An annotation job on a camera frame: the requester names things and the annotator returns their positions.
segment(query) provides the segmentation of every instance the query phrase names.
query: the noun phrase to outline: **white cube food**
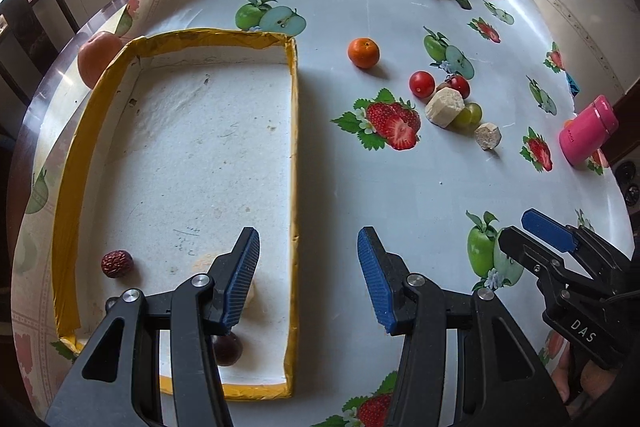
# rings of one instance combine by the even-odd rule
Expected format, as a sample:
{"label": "white cube food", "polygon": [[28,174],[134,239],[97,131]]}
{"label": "white cube food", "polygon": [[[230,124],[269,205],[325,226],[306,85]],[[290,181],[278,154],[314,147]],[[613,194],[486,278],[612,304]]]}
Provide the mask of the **white cube food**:
{"label": "white cube food", "polygon": [[462,100],[462,95],[455,89],[444,87],[433,95],[424,112],[431,123],[444,128],[464,108],[465,102]]}
{"label": "white cube food", "polygon": [[483,123],[476,129],[476,141],[483,150],[494,149],[502,139],[500,129],[495,123]]}

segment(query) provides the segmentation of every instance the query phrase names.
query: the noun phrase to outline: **wooden chair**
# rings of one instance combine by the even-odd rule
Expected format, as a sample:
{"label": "wooden chair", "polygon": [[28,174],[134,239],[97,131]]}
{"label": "wooden chair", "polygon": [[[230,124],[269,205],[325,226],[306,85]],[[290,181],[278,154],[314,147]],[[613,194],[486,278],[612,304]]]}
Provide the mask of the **wooden chair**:
{"label": "wooden chair", "polygon": [[[65,0],[56,0],[66,21],[74,33],[78,33],[79,26],[74,19]],[[40,74],[44,76],[58,56],[58,51],[45,33],[40,21],[33,12],[29,0],[0,1],[0,15],[4,16],[7,28],[0,34],[0,39],[10,31],[24,49],[31,62]],[[0,76],[27,107],[31,103],[30,97],[22,90],[20,84],[11,76],[9,71],[0,63]]]}

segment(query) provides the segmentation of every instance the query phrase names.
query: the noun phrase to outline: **person's hand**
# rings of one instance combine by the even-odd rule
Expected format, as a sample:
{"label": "person's hand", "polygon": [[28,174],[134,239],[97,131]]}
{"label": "person's hand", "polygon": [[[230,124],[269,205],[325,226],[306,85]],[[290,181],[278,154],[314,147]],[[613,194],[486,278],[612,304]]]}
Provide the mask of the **person's hand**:
{"label": "person's hand", "polygon": [[[556,385],[556,389],[566,402],[569,398],[569,362],[571,356],[569,354],[569,343],[564,346],[564,351],[558,361],[558,366],[551,373],[551,379]],[[611,386],[616,379],[616,374],[612,371],[605,371],[599,368],[595,363],[587,362],[580,375],[580,385],[584,392],[589,395],[592,400],[597,400]]]}

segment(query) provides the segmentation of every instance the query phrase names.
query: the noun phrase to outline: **red cherry tomato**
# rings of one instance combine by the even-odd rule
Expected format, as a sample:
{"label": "red cherry tomato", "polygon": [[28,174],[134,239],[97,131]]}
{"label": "red cherry tomato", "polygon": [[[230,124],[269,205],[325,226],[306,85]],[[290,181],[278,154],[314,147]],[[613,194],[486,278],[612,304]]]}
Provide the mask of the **red cherry tomato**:
{"label": "red cherry tomato", "polygon": [[418,98],[427,98],[436,89],[436,81],[426,71],[416,71],[409,78],[409,89]]}
{"label": "red cherry tomato", "polygon": [[449,87],[458,91],[462,98],[466,98],[471,94],[469,83],[461,74],[452,74],[445,82],[449,84]]}

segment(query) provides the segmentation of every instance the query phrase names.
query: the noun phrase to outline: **pink water bottle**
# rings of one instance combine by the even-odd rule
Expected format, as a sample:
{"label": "pink water bottle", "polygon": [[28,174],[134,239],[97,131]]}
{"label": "pink water bottle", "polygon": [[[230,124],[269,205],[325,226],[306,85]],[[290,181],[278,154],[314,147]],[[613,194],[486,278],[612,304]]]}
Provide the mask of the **pink water bottle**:
{"label": "pink water bottle", "polygon": [[596,152],[617,128],[618,118],[601,94],[560,131],[560,149],[575,167]]}

